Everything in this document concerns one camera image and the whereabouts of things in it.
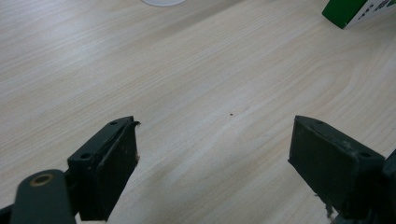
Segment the white round plate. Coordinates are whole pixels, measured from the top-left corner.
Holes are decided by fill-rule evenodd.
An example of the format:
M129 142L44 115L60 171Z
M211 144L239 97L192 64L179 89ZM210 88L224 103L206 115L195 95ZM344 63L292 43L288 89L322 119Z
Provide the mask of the white round plate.
M145 4L155 7L172 7L185 1L186 0L142 0Z

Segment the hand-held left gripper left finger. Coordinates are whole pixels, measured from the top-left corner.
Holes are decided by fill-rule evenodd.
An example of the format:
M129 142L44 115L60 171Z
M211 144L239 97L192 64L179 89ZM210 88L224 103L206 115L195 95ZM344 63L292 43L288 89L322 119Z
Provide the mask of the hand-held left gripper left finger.
M132 116L106 124L68 159L73 206L83 221L107 221L139 157Z

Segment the green and white box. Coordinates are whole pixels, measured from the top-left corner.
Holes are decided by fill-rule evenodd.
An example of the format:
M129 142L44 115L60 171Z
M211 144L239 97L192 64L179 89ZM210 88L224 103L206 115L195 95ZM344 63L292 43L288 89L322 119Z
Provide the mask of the green and white box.
M329 0L322 15L340 29L396 8L396 0Z

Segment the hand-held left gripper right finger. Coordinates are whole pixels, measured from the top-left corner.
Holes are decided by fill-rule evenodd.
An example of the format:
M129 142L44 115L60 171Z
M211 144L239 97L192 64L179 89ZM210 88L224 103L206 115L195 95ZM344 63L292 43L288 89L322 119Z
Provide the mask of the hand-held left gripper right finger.
M289 163L344 218L367 217L384 162L382 155L323 121L294 119Z

